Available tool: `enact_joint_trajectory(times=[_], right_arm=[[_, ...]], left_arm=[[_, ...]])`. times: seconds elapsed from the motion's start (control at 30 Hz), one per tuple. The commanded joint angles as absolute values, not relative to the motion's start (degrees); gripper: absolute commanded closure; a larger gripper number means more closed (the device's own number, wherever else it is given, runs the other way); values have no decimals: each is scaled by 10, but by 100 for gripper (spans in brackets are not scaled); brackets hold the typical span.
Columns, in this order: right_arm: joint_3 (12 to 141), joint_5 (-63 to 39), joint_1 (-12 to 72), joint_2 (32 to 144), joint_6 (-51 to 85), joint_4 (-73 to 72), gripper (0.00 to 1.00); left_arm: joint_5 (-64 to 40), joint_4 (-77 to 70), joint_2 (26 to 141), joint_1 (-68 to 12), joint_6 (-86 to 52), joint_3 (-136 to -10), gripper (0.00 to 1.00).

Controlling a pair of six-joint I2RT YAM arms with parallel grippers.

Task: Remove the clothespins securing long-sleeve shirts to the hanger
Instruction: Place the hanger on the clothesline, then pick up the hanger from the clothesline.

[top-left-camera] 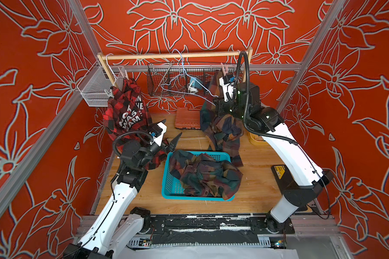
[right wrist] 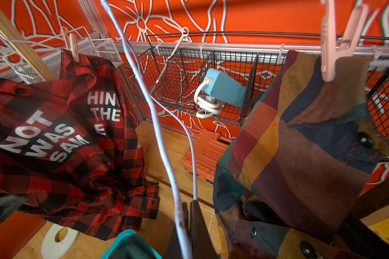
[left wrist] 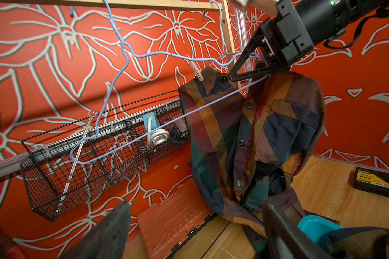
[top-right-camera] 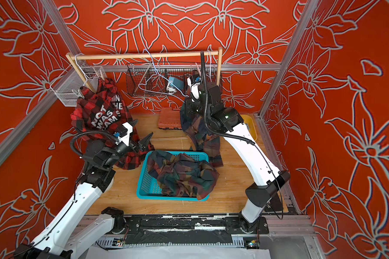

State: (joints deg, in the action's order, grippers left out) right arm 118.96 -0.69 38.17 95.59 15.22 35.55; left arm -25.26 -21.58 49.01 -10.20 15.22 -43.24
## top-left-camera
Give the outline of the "pink clothespin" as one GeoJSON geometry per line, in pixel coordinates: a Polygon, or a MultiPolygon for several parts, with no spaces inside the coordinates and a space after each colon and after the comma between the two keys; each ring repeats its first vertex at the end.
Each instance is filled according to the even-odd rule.
{"type": "Polygon", "coordinates": [[[227,73],[229,72],[229,66],[227,64],[221,63],[221,67],[222,67],[223,76],[227,75],[227,73]]]}

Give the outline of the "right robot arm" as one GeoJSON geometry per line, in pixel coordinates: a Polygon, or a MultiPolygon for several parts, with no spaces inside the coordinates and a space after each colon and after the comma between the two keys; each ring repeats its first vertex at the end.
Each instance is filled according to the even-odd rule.
{"type": "Polygon", "coordinates": [[[292,182],[283,190],[282,198],[266,215],[266,229],[277,234],[297,209],[306,206],[326,189],[333,173],[323,170],[306,154],[276,109],[261,104],[259,87],[250,81],[246,51],[239,52],[235,73],[223,76],[219,83],[223,95],[214,100],[217,114],[229,114],[239,119],[248,132],[262,137],[276,151],[292,176],[292,182]]]}

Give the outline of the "white wire hanger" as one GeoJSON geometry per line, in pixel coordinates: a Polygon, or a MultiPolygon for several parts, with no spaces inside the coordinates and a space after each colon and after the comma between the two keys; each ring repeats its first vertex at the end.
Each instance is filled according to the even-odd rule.
{"type": "Polygon", "coordinates": [[[171,79],[170,83],[161,83],[160,87],[162,88],[162,90],[173,92],[173,93],[179,93],[178,91],[175,91],[175,90],[168,90],[168,89],[164,88],[164,86],[165,85],[166,86],[171,86],[171,84],[174,81],[180,79],[180,77],[184,77],[185,78],[185,82],[186,82],[186,84],[185,84],[186,92],[182,92],[182,94],[187,94],[187,95],[190,95],[190,96],[200,97],[203,100],[205,100],[205,101],[209,102],[210,104],[214,105],[213,102],[207,100],[206,97],[200,96],[198,94],[199,89],[193,86],[193,84],[195,84],[195,85],[198,84],[201,87],[201,89],[205,90],[206,93],[209,96],[217,97],[216,95],[212,94],[211,91],[203,83],[201,83],[201,81],[198,80],[197,77],[194,77],[194,76],[191,76],[191,75],[188,74],[188,72],[187,72],[187,70],[185,68],[185,58],[183,57],[183,54],[179,50],[177,50],[177,49],[173,49],[171,53],[179,55],[180,59],[179,59],[178,62],[181,64],[181,70],[182,71],[178,75],[176,75],[173,79],[171,79]]]}

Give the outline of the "dark plaid shirt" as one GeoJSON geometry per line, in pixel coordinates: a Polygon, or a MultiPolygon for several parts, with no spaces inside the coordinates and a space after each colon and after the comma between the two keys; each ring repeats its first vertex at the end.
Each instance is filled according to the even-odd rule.
{"type": "Polygon", "coordinates": [[[209,141],[209,151],[225,152],[236,167],[242,167],[243,162],[239,154],[241,137],[244,134],[242,121],[230,114],[218,116],[217,106],[214,105],[215,96],[221,96],[219,77],[222,75],[217,71],[209,83],[209,90],[213,95],[206,98],[199,112],[201,130],[209,141]]]}
{"type": "Polygon", "coordinates": [[[208,154],[193,155],[188,151],[172,152],[170,174],[177,178],[187,196],[234,196],[241,185],[243,174],[229,161],[216,161],[208,154]]]}

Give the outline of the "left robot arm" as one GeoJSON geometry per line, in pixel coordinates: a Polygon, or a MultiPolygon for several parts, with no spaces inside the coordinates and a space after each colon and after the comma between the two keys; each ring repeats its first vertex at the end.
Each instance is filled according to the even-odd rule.
{"type": "Polygon", "coordinates": [[[113,141],[112,149],[120,158],[120,166],[111,180],[112,195],[79,242],[67,246],[63,259],[123,259],[131,239],[150,230],[151,215],[147,209],[135,207],[125,222],[121,219],[147,178],[147,164],[158,152],[176,148],[179,136],[168,145],[163,142],[165,122],[151,124],[146,131],[128,131],[113,141]]]}

